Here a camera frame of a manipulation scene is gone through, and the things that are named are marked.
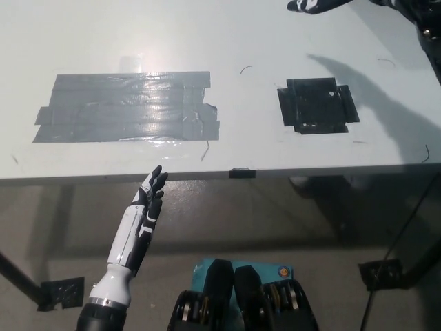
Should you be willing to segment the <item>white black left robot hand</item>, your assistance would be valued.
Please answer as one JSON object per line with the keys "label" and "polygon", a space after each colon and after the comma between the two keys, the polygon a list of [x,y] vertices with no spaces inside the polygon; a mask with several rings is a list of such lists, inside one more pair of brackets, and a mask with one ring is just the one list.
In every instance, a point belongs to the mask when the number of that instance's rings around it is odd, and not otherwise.
{"label": "white black left robot hand", "polygon": [[162,191],[168,173],[158,165],[139,186],[131,204],[125,209],[107,259],[136,275],[150,246],[161,213]]}

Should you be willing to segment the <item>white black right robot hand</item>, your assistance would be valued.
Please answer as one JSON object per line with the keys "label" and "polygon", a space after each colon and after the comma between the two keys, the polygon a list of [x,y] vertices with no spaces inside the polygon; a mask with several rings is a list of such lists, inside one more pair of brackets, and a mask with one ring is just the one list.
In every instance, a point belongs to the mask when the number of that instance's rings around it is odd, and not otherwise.
{"label": "white black right robot hand", "polygon": [[351,0],[295,0],[287,4],[290,12],[303,14],[321,14],[336,9]]}

